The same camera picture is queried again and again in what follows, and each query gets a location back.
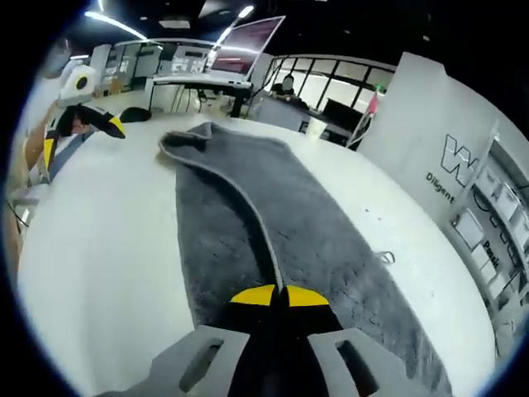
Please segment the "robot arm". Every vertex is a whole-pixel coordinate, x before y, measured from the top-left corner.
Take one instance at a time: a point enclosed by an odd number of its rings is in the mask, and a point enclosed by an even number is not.
[[[49,170],[55,156],[57,143],[62,136],[70,136],[74,118],[84,124],[90,124],[99,131],[118,139],[125,138],[123,125],[119,118],[101,108],[87,105],[93,99],[96,71],[86,65],[77,66],[64,87],[60,90],[58,109],[54,118],[46,126],[44,139],[45,169]]]

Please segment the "white table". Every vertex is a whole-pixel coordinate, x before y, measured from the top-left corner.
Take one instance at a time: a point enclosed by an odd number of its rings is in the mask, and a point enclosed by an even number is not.
[[[175,177],[164,132],[204,114],[126,125],[124,141],[91,137],[41,202],[23,248],[19,290],[46,351],[83,395],[124,390],[193,329],[180,268]],[[445,364],[455,395],[494,368],[494,335],[466,266],[431,219],[362,155],[240,119],[220,124],[286,141],[388,267]]]

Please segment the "white cup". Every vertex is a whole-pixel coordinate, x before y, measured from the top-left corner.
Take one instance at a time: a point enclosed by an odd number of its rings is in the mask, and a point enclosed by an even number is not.
[[[326,122],[323,122],[318,118],[311,117],[308,122],[307,131],[305,132],[305,134],[311,141],[317,141],[318,139],[320,139],[320,136],[325,131],[326,127]]]

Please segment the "gray towel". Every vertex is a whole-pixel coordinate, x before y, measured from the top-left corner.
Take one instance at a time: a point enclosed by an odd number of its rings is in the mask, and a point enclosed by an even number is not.
[[[166,134],[160,148],[177,160],[179,244],[196,324],[215,321],[241,290],[273,284],[277,265],[286,285],[325,296],[342,327],[400,357],[409,377],[450,393],[441,360],[379,257],[288,146],[206,123]]]

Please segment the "black ceiling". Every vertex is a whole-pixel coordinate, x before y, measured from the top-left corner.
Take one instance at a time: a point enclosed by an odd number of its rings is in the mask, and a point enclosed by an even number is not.
[[[267,52],[351,55],[396,65],[403,51],[438,60],[448,74],[498,106],[529,136],[528,15],[508,1],[469,0],[102,0],[105,14],[148,37],[206,37],[228,26],[246,5],[247,21],[287,19]],[[98,2],[90,7],[98,10]],[[189,30],[164,29],[163,17],[185,17]],[[68,31],[83,50],[134,40],[114,26],[80,17]]]

